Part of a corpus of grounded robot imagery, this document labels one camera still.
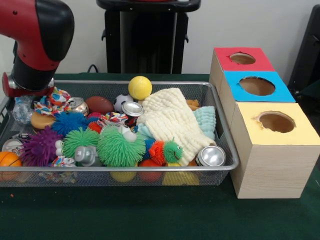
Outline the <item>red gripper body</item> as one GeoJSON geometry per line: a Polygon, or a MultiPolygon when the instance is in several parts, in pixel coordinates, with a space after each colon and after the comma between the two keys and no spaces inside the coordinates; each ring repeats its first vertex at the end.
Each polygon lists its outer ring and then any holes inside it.
{"type": "Polygon", "coordinates": [[[22,97],[22,96],[47,96],[50,95],[54,90],[54,79],[52,78],[49,82],[48,86],[40,91],[31,91],[24,89],[18,86],[15,81],[13,80],[12,76],[7,72],[2,74],[2,89],[4,94],[7,97],[15,98],[15,97],[22,97]]]}

